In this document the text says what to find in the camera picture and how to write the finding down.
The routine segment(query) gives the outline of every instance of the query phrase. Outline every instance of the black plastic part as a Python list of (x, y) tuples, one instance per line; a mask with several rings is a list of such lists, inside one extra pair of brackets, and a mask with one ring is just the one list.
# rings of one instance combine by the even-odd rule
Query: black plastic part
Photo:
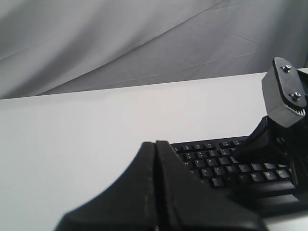
[(268, 116), (262, 118), (257, 128), (234, 152), (234, 158), (241, 163), (275, 163), (288, 165), (286, 147), (279, 143), (282, 138), (280, 126)]
[[(291, 67), (288, 72), (285, 72), (283, 70), (286, 65), (289, 65)], [(283, 102), (291, 108), (305, 108), (307, 105), (307, 102), (304, 97), (305, 91), (299, 78), (297, 69), (293, 67), (290, 62), (279, 57), (274, 58), (273, 67)], [(300, 93), (300, 95), (302, 96), (297, 101), (292, 100), (292, 95), (295, 92)]]
[(158, 224), (153, 143), (142, 144), (121, 177), (102, 194), (64, 215), (56, 231), (153, 231)]
[(169, 230), (266, 231), (255, 213), (195, 178), (166, 141), (156, 142), (169, 214)]

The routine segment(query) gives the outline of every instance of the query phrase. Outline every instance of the gray cloth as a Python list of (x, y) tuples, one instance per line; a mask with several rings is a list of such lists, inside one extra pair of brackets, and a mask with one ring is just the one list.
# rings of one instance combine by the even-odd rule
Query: gray cloth
[(15, 0), (0, 9), (0, 97), (307, 64), (306, 0)]

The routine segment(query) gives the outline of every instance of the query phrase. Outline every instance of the white table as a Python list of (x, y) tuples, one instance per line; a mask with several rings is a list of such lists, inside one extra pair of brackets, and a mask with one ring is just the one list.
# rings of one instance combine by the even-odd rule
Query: white table
[[(112, 184), (143, 141), (249, 135), (266, 114), (263, 76), (1, 100), (0, 230), (52, 230)], [(308, 216), (266, 222), (307, 230)]]

